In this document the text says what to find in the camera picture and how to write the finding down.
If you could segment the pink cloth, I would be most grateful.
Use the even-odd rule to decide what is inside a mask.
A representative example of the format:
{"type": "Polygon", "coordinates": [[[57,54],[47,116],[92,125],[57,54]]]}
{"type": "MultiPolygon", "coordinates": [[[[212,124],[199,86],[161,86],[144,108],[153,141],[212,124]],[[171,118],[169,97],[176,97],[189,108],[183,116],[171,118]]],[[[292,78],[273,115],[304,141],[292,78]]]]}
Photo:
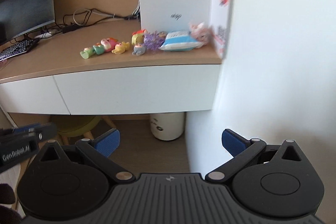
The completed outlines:
{"type": "Polygon", "coordinates": [[[210,42],[211,31],[208,26],[202,22],[199,24],[189,24],[190,36],[200,42],[203,46],[210,42]]]}

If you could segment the light green doll toy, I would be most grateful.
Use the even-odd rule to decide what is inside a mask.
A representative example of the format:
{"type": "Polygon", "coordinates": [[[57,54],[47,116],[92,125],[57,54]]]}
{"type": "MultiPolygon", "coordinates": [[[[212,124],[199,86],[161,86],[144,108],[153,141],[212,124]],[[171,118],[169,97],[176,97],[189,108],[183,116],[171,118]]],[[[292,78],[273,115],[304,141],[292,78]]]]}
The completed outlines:
{"type": "Polygon", "coordinates": [[[83,59],[89,59],[91,56],[95,55],[95,49],[93,47],[86,47],[80,52],[80,56],[83,59]]]}

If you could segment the black keyboard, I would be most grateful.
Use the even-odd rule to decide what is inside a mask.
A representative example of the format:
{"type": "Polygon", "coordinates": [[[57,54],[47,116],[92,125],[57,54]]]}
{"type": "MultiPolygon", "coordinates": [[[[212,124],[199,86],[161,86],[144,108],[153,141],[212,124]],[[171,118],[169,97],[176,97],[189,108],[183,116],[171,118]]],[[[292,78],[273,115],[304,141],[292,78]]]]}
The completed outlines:
{"type": "Polygon", "coordinates": [[[36,47],[41,39],[26,39],[4,49],[0,54],[0,61],[28,53],[36,47]]]}

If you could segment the teal green small toy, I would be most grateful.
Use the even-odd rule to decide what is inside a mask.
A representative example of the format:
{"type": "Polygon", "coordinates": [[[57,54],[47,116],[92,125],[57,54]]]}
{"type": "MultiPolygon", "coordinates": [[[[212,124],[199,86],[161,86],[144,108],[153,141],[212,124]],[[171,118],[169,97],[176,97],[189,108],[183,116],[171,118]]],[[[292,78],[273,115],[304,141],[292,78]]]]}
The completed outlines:
{"type": "Polygon", "coordinates": [[[98,43],[96,45],[93,45],[93,50],[96,55],[101,55],[105,52],[105,48],[102,44],[98,43]]]}

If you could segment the yellow-green stool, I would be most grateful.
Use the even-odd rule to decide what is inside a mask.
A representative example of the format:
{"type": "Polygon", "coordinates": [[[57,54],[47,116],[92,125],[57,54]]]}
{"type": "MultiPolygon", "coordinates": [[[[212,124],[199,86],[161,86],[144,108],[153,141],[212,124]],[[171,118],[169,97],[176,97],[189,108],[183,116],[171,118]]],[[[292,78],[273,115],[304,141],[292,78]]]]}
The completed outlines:
{"type": "Polygon", "coordinates": [[[69,145],[70,139],[75,137],[93,140],[95,137],[92,130],[101,121],[104,121],[109,128],[117,128],[106,115],[51,115],[50,121],[56,124],[58,135],[65,145],[69,145]]]}

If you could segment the blue white tissue pack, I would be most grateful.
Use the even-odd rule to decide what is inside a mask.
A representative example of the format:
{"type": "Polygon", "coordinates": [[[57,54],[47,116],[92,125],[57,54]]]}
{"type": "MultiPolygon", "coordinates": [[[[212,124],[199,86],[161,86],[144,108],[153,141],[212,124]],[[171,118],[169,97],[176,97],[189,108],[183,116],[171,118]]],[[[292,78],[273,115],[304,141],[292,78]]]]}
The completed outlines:
{"type": "Polygon", "coordinates": [[[190,36],[189,31],[174,31],[166,35],[165,42],[159,47],[161,51],[190,51],[201,48],[204,42],[200,42],[190,36]]]}

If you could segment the purple spiky plush toy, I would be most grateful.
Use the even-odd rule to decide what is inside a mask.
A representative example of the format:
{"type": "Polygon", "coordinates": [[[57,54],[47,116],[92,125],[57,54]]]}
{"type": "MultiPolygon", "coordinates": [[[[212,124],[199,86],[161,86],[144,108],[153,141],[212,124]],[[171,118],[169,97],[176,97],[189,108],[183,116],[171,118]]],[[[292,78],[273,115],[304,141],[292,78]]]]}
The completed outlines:
{"type": "Polygon", "coordinates": [[[147,50],[156,51],[163,45],[167,36],[167,32],[146,32],[144,34],[143,43],[147,50]]]}

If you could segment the yellow doll toy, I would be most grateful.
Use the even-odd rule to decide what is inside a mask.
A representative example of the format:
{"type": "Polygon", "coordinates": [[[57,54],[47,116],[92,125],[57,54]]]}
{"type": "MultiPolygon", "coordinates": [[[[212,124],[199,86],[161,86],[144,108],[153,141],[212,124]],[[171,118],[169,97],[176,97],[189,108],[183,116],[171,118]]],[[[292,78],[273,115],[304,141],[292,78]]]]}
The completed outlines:
{"type": "Polygon", "coordinates": [[[122,54],[130,49],[130,42],[121,42],[115,45],[115,48],[112,50],[114,54],[122,54]]]}

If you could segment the white left drawer front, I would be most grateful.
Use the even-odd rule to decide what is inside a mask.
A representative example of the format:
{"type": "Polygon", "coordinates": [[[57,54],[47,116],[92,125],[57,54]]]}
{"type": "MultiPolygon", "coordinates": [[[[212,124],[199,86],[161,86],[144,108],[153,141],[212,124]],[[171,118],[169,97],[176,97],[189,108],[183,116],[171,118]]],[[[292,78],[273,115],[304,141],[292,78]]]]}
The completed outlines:
{"type": "Polygon", "coordinates": [[[1,84],[1,106],[8,113],[70,114],[52,76],[1,84]]]}

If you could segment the white poster with QR codes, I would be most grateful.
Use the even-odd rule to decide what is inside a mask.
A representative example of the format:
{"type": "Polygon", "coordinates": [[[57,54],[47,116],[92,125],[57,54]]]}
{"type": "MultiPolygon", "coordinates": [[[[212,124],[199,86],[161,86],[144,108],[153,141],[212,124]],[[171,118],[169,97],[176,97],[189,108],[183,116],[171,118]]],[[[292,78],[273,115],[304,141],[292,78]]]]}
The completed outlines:
{"type": "Polygon", "coordinates": [[[232,11],[234,0],[211,0],[210,29],[213,46],[218,56],[223,60],[230,39],[232,11]]]}

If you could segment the white cylindrical bin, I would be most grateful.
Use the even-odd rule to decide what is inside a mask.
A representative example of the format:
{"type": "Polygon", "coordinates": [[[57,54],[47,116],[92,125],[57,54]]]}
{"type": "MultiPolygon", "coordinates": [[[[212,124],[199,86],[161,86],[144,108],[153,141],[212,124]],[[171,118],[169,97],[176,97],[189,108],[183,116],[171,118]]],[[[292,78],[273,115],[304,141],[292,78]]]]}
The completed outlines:
{"type": "Polygon", "coordinates": [[[185,131],[185,112],[150,114],[150,129],[162,141],[178,139],[185,131]]]}

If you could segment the open wooden drawer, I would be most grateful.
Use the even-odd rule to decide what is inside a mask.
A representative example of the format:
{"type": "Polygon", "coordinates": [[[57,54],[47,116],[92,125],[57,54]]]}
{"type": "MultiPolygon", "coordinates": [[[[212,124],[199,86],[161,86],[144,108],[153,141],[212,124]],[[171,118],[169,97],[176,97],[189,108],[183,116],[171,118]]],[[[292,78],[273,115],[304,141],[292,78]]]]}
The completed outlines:
{"type": "Polygon", "coordinates": [[[73,115],[210,110],[220,65],[168,65],[56,75],[73,115]]]}

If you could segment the pink round face toy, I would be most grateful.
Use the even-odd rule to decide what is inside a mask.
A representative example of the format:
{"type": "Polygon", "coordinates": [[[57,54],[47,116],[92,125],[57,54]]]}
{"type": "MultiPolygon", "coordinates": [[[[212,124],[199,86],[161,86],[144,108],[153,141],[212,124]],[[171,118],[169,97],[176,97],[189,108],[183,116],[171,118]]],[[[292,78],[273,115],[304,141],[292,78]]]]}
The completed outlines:
{"type": "Polygon", "coordinates": [[[105,38],[101,40],[100,44],[104,47],[105,52],[111,52],[118,44],[118,40],[114,38],[105,38]]]}

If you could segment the black monitor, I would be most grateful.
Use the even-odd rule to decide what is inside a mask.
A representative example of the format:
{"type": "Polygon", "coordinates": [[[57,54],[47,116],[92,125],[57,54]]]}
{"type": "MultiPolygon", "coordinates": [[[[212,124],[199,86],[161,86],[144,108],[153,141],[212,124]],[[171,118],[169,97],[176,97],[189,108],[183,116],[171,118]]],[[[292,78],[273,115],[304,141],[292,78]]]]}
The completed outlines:
{"type": "Polygon", "coordinates": [[[55,21],[54,0],[1,0],[1,44],[55,21]]]}

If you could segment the grey-blue doll toy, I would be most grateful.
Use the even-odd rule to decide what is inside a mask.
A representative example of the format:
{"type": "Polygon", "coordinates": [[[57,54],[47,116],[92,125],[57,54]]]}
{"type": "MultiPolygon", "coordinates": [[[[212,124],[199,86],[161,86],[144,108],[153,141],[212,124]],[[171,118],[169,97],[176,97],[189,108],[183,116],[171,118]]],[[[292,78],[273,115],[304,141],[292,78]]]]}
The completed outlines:
{"type": "Polygon", "coordinates": [[[134,56],[141,56],[143,55],[144,53],[146,52],[146,46],[144,44],[136,44],[134,47],[133,47],[133,52],[132,52],[132,55],[134,56]]]}

